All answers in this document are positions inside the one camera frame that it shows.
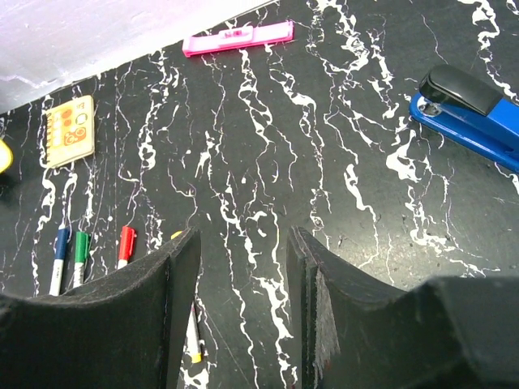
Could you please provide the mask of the green pen cap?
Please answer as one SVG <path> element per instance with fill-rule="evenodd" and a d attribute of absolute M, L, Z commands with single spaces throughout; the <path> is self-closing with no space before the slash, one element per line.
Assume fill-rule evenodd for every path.
<path fill-rule="evenodd" d="M 88 233 L 78 231 L 75 234 L 75 263 L 85 264 L 87 262 L 90 239 Z"/>

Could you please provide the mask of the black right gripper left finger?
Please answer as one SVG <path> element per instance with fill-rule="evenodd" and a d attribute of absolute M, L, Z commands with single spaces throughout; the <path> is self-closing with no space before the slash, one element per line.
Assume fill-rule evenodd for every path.
<path fill-rule="evenodd" d="M 188 229 L 61 296 L 2 295 L 2 387 L 176 387 L 200 257 Z"/>

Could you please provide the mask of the blue pen cap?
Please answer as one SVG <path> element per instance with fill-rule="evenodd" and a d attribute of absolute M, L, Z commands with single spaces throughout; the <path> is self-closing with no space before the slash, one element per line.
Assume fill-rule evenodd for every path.
<path fill-rule="evenodd" d="M 67 253 L 67 244 L 69 241 L 70 229 L 65 227 L 58 230 L 57 241 L 55 246 L 54 258 L 64 260 Z"/>

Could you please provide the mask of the yellow pen cap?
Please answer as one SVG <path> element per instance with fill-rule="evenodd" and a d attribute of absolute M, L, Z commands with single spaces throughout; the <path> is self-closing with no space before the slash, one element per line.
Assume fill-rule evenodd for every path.
<path fill-rule="evenodd" d="M 173 233 L 173 234 L 170 236 L 170 239 L 173 240 L 173 239 L 175 239 L 176 237 L 178 237 L 178 236 L 181 235 L 181 234 L 182 234 L 182 230 L 177 231 L 177 232 Z"/>

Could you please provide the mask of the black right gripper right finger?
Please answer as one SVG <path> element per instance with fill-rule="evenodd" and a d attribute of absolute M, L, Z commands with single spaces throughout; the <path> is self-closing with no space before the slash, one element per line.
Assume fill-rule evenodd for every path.
<path fill-rule="evenodd" d="M 300 388 L 518 385 L 514 276 L 439 276 L 403 291 L 300 227 L 286 271 Z"/>

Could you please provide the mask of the white pen yellow end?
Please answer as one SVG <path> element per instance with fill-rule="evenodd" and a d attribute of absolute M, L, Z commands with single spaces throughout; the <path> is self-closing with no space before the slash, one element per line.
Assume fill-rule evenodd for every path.
<path fill-rule="evenodd" d="M 194 302 L 191 303 L 191 311 L 187 324 L 186 349 L 193 364 L 198 364 L 202 361 L 202 350 L 199 344 L 199 332 L 195 316 Z"/>

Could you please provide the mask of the white pen green end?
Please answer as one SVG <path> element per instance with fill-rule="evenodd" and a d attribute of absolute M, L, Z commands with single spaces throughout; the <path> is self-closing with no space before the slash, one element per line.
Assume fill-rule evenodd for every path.
<path fill-rule="evenodd" d="M 75 260 L 72 287 L 77 288 L 84 283 L 84 272 L 87 266 L 91 237 L 88 233 L 78 231 L 75 234 Z"/>

